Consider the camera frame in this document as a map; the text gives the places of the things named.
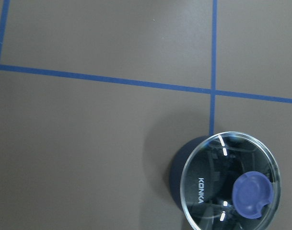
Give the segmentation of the glass pot lid blue knob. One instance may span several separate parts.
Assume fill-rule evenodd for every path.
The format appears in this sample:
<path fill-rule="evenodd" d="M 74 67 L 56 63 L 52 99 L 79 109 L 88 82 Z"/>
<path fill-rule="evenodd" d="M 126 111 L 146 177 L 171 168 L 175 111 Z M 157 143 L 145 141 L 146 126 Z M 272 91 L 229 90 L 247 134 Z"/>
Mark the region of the glass pot lid blue knob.
<path fill-rule="evenodd" d="M 257 138 L 222 132 L 191 151 L 179 192 L 182 210 L 194 230 L 265 230 L 279 206 L 280 170 Z"/>

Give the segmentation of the dark blue cooking pot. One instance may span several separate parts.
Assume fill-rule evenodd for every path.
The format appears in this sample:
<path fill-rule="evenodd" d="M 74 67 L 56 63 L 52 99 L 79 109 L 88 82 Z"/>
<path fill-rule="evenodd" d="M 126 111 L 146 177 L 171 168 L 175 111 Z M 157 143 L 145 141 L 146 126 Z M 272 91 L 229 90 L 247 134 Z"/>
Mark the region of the dark blue cooking pot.
<path fill-rule="evenodd" d="M 201 136 L 190 140 L 177 151 L 172 159 L 169 170 L 169 190 L 172 199 L 181 211 L 183 211 L 180 198 L 180 181 L 182 171 L 192 151 L 207 138 L 208 136 Z"/>

